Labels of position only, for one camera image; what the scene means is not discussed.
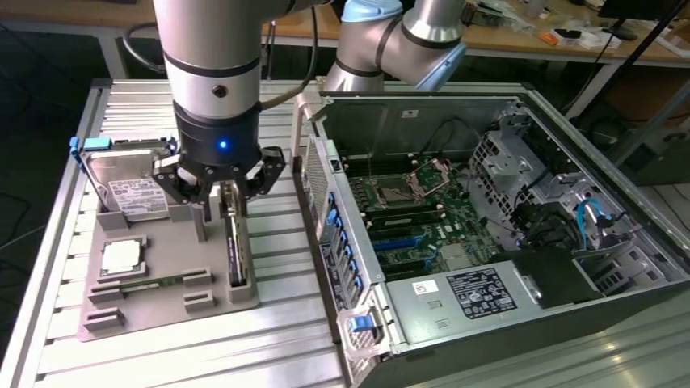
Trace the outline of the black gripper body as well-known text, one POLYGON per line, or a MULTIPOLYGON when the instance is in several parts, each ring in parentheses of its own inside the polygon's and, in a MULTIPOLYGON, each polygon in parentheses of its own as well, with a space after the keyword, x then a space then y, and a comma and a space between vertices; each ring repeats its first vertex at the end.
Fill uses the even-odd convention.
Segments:
POLYGON ((232 180, 249 190, 245 175, 260 161, 257 125, 260 105, 240 115, 210 119, 173 105, 180 134, 180 167, 202 183, 232 180))

